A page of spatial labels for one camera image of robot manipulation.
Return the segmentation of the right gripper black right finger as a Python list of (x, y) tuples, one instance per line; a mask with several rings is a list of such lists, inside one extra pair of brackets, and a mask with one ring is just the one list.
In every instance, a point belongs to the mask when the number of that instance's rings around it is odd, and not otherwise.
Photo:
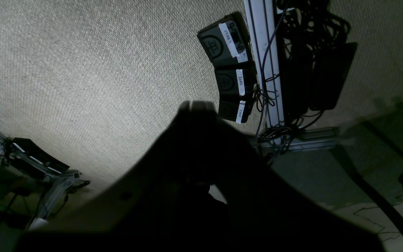
[(376, 234), (328, 212), (275, 174), (247, 138), (201, 103), (202, 160), (226, 199), (217, 220), (201, 230), (216, 252), (382, 252)]

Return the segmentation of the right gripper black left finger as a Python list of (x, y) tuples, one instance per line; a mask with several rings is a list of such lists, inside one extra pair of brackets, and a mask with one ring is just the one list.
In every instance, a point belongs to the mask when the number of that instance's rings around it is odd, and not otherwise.
[(183, 198), (195, 180), (194, 133), (211, 121), (211, 103), (183, 102), (146, 154), (121, 179), (83, 207), (25, 234), (18, 252), (121, 252), (174, 244), (199, 225)]

